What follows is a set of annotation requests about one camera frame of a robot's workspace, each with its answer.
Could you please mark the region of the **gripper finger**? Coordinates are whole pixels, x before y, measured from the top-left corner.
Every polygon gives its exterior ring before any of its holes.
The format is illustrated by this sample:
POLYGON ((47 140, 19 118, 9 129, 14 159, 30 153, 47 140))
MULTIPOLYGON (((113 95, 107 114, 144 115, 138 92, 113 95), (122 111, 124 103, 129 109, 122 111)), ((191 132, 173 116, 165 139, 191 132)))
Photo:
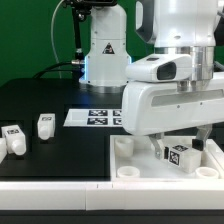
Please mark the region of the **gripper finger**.
POLYGON ((197 127, 196 138, 192 140, 192 147, 196 150, 203 151, 206 147, 206 141, 212 132, 211 125, 202 125, 197 127))
POLYGON ((163 133, 152 134, 149 136, 149 139, 155 148, 155 157, 157 159, 163 159, 165 150, 165 146, 163 143, 164 134, 163 133))

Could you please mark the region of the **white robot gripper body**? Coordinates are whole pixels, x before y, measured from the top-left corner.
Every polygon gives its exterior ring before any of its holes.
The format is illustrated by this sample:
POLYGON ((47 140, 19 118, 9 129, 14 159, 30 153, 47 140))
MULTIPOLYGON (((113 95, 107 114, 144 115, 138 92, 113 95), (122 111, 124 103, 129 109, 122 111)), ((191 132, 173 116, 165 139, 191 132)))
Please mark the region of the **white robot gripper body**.
POLYGON ((123 93, 122 125, 132 135, 151 135, 224 121, 224 79, 202 91, 178 92, 175 83, 131 82, 123 93))

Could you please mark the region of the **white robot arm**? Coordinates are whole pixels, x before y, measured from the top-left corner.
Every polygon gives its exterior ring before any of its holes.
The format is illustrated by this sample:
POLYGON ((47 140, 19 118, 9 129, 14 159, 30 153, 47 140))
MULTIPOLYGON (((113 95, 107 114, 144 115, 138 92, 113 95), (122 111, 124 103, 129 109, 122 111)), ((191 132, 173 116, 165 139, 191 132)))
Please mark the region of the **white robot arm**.
POLYGON ((122 126, 148 136, 162 158, 162 135, 196 127, 202 149, 224 121, 224 72, 214 70, 220 0, 136 0, 136 33, 154 52, 136 62, 125 53, 120 9, 92 11, 91 50, 80 84, 104 93, 120 88, 122 126))

